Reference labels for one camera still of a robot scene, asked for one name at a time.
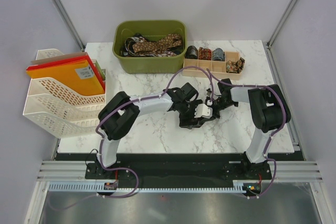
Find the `dark paisley tie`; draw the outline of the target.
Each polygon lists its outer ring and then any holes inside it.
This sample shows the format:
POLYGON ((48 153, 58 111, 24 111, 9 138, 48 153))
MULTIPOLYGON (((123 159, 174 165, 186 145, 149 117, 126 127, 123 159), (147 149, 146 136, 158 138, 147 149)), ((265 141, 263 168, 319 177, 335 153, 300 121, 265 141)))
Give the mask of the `dark paisley tie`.
POLYGON ((217 120, 219 119, 220 116, 217 116, 217 115, 213 115, 211 116, 210 118, 206 118, 206 117, 200 117, 200 118, 195 118, 196 120, 196 124, 193 126, 193 128, 200 128, 202 127, 205 123, 207 122, 210 122, 210 121, 213 121, 213 120, 217 120))

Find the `gold floral tie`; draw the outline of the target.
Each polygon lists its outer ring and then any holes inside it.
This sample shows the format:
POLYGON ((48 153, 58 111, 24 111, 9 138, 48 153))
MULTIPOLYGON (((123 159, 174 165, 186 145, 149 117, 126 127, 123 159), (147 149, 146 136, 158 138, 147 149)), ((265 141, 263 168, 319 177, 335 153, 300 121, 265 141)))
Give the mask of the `gold floral tie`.
POLYGON ((240 57, 237 61, 226 62, 226 72, 239 74, 243 71, 245 65, 245 59, 240 57))

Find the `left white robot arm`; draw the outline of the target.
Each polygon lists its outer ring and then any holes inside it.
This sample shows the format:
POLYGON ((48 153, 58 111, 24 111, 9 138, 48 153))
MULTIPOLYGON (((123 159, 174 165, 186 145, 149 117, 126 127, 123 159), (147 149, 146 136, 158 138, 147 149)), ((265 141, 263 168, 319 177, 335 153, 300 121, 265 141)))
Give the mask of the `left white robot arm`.
POLYGON ((131 130, 140 116, 176 111, 180 120, 187 120, 187 127, 195 121, 196 107, 203 101, 198 98, 198 91, 186 83, 181 88, 169 88, 161 93, 129 96, 124 91, 118 92, 98 115, 99 124, 96 133, 102 137, 97 159, 97 173, 103 178, 111 178, 115 173, 119 142, 131 130))

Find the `pile of ties in bin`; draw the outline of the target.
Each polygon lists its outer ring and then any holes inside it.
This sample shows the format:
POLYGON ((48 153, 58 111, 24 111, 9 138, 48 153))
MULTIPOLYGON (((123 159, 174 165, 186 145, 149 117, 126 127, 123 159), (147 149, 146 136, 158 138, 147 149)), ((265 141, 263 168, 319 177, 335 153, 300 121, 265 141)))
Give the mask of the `pile of ties in bin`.
POLYGON ((123 57, 174 57, 182 50, 183 40, 179 34, 168 34, 153 41, 137 33, 125 40, 120 52, 123 57))

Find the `wooden divided tray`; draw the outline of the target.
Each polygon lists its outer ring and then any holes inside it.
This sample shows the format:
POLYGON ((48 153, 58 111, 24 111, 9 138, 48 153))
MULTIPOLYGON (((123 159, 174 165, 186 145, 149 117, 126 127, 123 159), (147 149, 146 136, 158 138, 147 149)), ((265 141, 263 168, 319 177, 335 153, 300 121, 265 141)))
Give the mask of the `wooden divided tray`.
POLYGON ((236 74, 226 72, 226 62, 229 60, 237 61, 240 58, 240 54, 234 51, 225 51, 224 53, 225 61, 184 59, 183 67, 196 66, 197 68, 187 68, 182 71, 182 75, 187 77, 206 78, 204 72, 198 69, 201 68, 206 72, 207 69, 209 69, 217 79, 230 78, 231 80, 239 80, 242 73, 236 74))

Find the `blue grey rolled tie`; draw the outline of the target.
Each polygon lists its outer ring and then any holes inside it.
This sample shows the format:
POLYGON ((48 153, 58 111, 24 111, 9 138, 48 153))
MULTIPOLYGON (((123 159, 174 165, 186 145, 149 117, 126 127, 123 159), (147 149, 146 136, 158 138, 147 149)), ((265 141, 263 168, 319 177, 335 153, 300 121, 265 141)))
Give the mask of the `blue grey rolled tie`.
POLYGON ((225 61, 225 53, 221 48, 216 48, 212 51, 213 61, 225 61))

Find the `red rolled tie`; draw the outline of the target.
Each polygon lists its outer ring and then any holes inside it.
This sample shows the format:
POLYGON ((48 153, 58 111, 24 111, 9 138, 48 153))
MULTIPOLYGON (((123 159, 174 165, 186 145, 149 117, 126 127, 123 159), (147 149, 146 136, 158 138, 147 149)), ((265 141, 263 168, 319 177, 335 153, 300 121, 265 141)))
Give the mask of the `red rolled tie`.
POLYGON ((208 48, 199 47, 198 59, 199 60, 211 60, 212 59, 212 51, 208 48))

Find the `black rolled tie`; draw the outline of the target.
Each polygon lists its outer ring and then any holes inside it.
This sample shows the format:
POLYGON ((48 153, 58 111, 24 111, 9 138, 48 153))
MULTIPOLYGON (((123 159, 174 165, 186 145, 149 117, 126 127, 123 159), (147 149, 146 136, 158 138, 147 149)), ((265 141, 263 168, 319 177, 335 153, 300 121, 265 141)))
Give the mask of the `black rolled tie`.
POLYGON ((188 46, 185 59, 198 59, 198 49, 195 46, 188 46))

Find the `brown patterned tie in bin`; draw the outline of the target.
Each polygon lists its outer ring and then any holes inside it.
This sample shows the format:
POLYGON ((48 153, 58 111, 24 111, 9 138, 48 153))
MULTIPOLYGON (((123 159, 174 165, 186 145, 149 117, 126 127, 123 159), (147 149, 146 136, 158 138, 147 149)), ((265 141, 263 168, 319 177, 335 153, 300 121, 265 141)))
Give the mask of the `brown patterned tie in bin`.
POLYGON ((182 37, 179 34, 168 34, 157 41, 150 41, 143 36, 134 36, 132 40, 134 43, 131 45, 131 49, 134 53, 164 53, 170 49, 183 46, 182 37))

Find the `green plastic bin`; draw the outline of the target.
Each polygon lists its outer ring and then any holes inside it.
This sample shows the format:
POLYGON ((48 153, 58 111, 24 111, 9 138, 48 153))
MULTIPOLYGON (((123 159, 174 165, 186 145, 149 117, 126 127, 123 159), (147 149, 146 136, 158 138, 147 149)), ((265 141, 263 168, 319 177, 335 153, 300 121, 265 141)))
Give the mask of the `green plastic bin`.
POLYGON ((183 66, 186 53, 186 26, 178 20, 131 20, 121 23, 114 36, 112 52, 127 73, 175 73, 183 66), (121 48, 128 37, 135 34, 157 41, 168 34, 179 34, 182 52, 174 57, 123 57, 121 48))

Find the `orange folder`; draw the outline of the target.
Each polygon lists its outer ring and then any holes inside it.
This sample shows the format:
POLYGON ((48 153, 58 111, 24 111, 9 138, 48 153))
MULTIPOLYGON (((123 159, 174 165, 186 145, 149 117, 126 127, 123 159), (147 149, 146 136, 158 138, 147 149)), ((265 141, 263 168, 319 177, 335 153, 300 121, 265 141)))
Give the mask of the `orange folder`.
POLYGON ((53 78, 84 96, 99 95, 105 92, 104 83, 98 79, 87 60, 69 65, 26 71, 26 73, 32 79, 53 78))

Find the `red folder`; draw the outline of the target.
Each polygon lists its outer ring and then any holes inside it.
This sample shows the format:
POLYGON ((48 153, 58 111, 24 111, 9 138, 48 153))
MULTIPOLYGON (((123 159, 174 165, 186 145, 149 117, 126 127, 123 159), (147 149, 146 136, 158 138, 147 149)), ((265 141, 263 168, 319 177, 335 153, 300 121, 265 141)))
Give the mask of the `red folder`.
POLYGON ((89 65, 93 68, 94 73, 97 74, 98 79, 102 82, 106 80, 106 75, 100 68, 98 62, 95 59, 91 59, 87 53, 75 53, 67 54, 61 56, 55 56, 51 58, 39 59, 32 61, 31 66, 29 66, 26 71, 33 71, 36 69, 43 69, 47 67, 55 67, 62 65, 69 65, 77 61, 87 60, 89 65))

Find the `white plastic file rack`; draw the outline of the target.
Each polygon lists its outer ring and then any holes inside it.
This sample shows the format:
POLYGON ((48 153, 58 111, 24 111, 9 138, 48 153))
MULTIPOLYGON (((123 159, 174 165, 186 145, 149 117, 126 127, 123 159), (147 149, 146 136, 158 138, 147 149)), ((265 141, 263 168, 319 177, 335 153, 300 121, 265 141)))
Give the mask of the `white plastic file rack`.
MULTIPOLYGON (((57 49, 39 50, 35 60, 61 55, 57 49)), ((106 104, 103 83, 104 94, 84 96, 53 78, 31 78, 23 115, 57 138, 91 134, 106 104)))

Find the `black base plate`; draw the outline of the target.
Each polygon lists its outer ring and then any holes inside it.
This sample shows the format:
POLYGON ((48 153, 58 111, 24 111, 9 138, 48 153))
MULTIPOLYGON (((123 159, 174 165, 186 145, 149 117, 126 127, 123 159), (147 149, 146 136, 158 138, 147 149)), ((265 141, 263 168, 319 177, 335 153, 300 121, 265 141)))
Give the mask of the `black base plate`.
POLYGON ((270 180, 267 162, 249 165, 243 154, 117 154, 113 168, 106 171, 92 154, 58 154, 57 161, 84 161, 86 179, 116 179, 122 186, 211 187, 231 186, 234 180, 270 180))

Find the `aluminium rail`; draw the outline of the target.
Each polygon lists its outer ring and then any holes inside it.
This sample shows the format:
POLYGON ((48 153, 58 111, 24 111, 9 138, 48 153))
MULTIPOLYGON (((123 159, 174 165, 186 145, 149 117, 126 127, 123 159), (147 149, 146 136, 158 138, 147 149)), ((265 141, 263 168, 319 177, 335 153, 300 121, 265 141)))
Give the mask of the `aluminium rail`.
POLYGON ((84 161, 43 161, 40 167, 38 181, 83 181, 86 165, 84 161))

